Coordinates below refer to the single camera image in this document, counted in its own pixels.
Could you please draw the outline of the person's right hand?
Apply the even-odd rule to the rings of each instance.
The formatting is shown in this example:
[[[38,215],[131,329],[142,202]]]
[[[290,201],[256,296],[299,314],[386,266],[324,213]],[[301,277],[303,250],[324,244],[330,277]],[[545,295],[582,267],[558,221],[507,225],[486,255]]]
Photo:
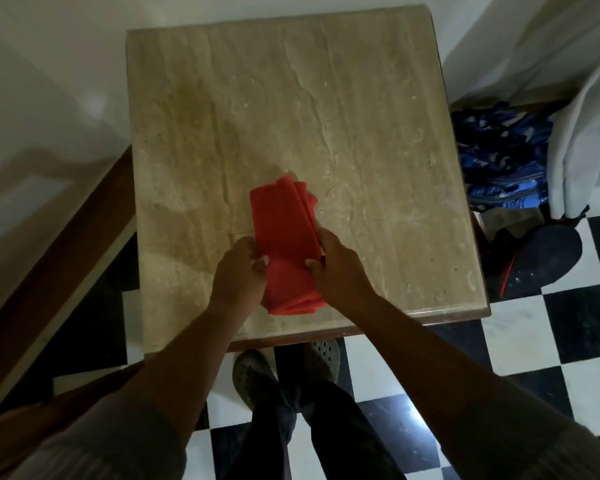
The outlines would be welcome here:
[[[318,229],[325,271],[312,274],[323,300],[343,315],[359,312],[376,295],[354,250],[346,247],[332,231]]]

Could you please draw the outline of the white plastic bag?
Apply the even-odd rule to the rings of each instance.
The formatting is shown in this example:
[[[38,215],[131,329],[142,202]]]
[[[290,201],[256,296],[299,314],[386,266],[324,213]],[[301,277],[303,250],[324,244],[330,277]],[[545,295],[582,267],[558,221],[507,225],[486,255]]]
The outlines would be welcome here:
[[[600,174],[600,64],[556,117],[546,158],[552,219],[579,217]]]

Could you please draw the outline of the person's right forearm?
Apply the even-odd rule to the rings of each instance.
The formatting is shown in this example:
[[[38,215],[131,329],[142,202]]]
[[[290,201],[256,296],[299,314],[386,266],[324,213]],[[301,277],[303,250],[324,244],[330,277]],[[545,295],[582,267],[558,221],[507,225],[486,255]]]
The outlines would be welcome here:
[[[600,441],[373,292],[342,314],[364,332],[463,480],[600,480]]]

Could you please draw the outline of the white mattress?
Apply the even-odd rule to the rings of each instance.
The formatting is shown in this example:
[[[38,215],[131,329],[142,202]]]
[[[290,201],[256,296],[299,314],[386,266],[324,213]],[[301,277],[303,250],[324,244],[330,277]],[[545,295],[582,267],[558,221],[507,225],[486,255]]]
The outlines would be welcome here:
[[[0,308],[127,145],[0,39]]]

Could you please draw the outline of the red cloth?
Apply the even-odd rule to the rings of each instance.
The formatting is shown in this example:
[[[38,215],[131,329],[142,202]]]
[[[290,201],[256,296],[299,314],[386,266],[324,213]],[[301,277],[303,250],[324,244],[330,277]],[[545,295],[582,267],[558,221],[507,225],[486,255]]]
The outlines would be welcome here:
[[[307,259],[322,259],[317,198],[288,175],[251,190],[249,198],[257,251],[269,258],[263,307],[270,315],[314,314],[326,306],[306,266]]]

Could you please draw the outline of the brown wooden bed frame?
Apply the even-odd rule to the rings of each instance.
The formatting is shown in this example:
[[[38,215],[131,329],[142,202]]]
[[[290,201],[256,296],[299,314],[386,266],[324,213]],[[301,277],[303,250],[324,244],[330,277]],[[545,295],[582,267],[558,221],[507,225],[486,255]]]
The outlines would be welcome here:
[[[136,232],[133,153],[120,156],[0,309],[0,404]]]

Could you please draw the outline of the person's left forearm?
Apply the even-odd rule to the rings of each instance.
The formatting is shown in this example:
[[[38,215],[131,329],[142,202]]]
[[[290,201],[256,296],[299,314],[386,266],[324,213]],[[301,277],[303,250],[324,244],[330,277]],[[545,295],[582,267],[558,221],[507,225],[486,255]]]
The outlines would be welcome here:
[[[45,441],[8,480],[182,480],[185,448],[254,306],[209,305],[119,391]]]

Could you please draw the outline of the person's left hand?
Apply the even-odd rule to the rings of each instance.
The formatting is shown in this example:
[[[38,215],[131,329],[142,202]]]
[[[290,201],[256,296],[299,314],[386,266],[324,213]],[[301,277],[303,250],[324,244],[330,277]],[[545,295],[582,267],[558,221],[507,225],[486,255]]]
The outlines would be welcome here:
[[[241,237],[225,252],[217,265],[209,308],[247,317],[261,304],[267,277],[266,270],[253,269],[253,261],[258,257],[261,256],[252,236]]]

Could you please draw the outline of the blue patterned bag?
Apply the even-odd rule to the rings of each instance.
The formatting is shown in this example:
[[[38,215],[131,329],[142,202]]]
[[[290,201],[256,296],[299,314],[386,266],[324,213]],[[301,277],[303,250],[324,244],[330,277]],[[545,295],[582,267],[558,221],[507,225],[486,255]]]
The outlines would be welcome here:
[[[562,103],[530,108],[498,102],[451,112],[472,210],[534,209],[549,200],[547,154]]]

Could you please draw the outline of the grey clog shoe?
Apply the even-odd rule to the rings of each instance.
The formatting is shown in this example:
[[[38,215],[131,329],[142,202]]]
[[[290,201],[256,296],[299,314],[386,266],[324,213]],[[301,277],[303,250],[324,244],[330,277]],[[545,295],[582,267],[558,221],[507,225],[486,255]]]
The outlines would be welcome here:
[[[280,386],[266,357],[257,349],[242,352],[232,368],[235,391],[250,411],[280,393]]]
[[[314,340],[303,345],[304,377],[306,382],[337,383],[341,350],[336,339]]]

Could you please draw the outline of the marble top table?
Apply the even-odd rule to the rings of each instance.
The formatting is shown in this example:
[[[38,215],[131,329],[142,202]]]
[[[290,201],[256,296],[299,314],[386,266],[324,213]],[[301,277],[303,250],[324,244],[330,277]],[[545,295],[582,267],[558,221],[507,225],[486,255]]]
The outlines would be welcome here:
[[[427,6],[138,29],[126,56],[145,354],[284,176],[405,313],[490,316]]]

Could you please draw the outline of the white curtain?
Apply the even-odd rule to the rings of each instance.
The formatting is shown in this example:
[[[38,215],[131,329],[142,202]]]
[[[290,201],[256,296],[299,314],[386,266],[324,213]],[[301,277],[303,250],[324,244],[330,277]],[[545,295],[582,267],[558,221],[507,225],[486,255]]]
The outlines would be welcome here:
[[[600,0],[467,0],[439,35],[453,107],[567,98],[600,65]]]

